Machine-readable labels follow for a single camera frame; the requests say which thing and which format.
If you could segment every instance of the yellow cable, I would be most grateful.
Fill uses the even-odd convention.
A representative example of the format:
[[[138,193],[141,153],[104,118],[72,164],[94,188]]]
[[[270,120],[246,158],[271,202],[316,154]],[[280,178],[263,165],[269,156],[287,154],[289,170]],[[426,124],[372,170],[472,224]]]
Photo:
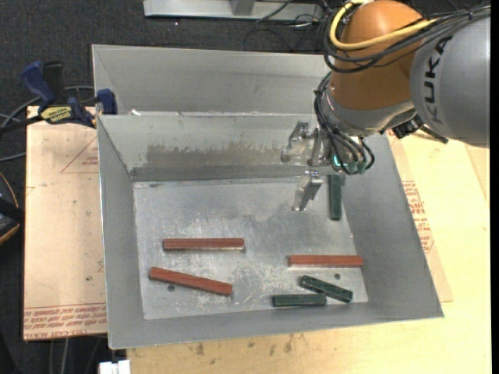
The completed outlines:
[[[408,26],[406,28],[402,28],[399,30],[395,30],[389,34],[385,34],[383,36],[375,37],[373,39],[369,39],[368,41],[360,41],[359,43],[342,43],[336,38],[336,28],[338,27],[339,22],[342,20],[343,16],[351,9],[354,5],[362,5],[367,2],[372,2],[373,0],[349,0],[343,7],[341,7],[336,15],[333,18],[333,22],[331,23],[331,31],[329,33],[329,38],[331,39],[331,43],[338,49],[343,51],[352,51],[352,50],[360,50],[362,48],[368,48],[375,44],[383,43],[385,41],[391,41],[397,37],[404,37],[410,34],[414,34],[416,31],[421,30],[431,23],[435,22],[437,19],[425,19],[419,23],[415,23],[414,25]]]

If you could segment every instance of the cardboard sheet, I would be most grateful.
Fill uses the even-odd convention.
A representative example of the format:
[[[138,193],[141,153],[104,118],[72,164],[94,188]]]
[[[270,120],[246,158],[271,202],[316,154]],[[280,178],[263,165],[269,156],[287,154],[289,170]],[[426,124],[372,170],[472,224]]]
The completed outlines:
[[[452,294],[403,144],[391,146],[441,302]],[[81,125],[27,128],[24,340],[105,333],[97,134]]]

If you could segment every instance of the dark stain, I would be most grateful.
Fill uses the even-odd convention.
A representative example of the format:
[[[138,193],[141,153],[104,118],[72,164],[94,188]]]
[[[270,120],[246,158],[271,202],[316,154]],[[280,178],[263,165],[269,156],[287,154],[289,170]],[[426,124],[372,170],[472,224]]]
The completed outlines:
[[[286,342],[286,345],[284,346],[284,352],[285,353],[291,353],[291,351],[293,350],[293,347],[291,345],[292,341],[293,341],[293,337],[295,336],[295,334],[290,334],[289,335],[289,341]]]
[[[201,343],[201,342],[196,347],[196,355],[204,356],[204,346],[203,346],[203,343]]]
[[[305,334],[304,334],[304,333],[301,333],[301,334],[298,336],[298,338],[299,338],[300,340],[302,340],[302,341],[305,343],[305,345],[306,345],[307,347],[309,346],[309,341],[306,339],[306,337],[305,337]]]

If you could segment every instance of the gray metal tray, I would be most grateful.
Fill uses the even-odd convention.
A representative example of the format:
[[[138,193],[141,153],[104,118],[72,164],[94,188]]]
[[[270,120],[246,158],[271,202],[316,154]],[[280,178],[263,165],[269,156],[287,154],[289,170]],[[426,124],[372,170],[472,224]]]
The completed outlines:
[[[247,64],[241,70],[252,72],[239,80],[260,87],[259,96],[227,111],[223,97],[207,93],[209,109],[200,112],[201,100],[186,94],[186,110],[178,112],[177,97],[165,100],[163,112],[154,110],[165,91],[147,86],[157,82],[148,68],[156,65],[159,78],[170,79],[176,69],[180,76],[190,73],[195,78],[192,55],[206,56],[202,62],[210,62],[215,74],[212,81],[200,83],[197,97],[222,78],[236,81],[232,59]],[[298,85],[318,82],[324,65],[319,57],[284,56],[94,48],[100,68],[96,87],[111,87],[123,114],[132,109],[142,113],[100,117],[97,126],[111,348],[442,316],[386,138],[369,138],[377,162],[366,174],[347,179],[341,221],[327,217],[326,185],[307,211],[291,210],[306,165],[283,164],[280,152],[298,120],[316,123],[311,105],[306,105],[313,98],[299,91],[293,102],[284,98],[294,104],[288,109],[269,90],[277,90],[273,80],[281,64],[288,71],[289,93],[303,90]],[[263,72],[255,62],[265,62]],[[255,106],[267,110],[244,111]],[[219,112],[210,112],[214,108]],[[162,251],[163,238],[189,236],[244,237],[246,250]],[[365,263],[361,269],[289,269],[286,257],[292,253],[359,254]],[[147,278],[150,266],[231,282],[234,292],[222,297],[181,287],[169,291],[167,284]],[[352,289],[354,300],[272,308],[273,293],[308,292],[298,286],[303,274]]]

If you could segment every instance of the metal stand base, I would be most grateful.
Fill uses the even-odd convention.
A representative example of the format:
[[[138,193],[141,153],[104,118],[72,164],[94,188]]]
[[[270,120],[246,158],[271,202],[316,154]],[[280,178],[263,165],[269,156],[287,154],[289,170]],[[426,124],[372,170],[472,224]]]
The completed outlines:
[[[231,0],[144,0],[145,16],[199,17],[226,19],[260,19],[279,9],[281,2],[255,2],[250,14],[235,15]],[[289,21],[298,16],[320,16],[321,9],[315,4],[292,3],[272,20]]]

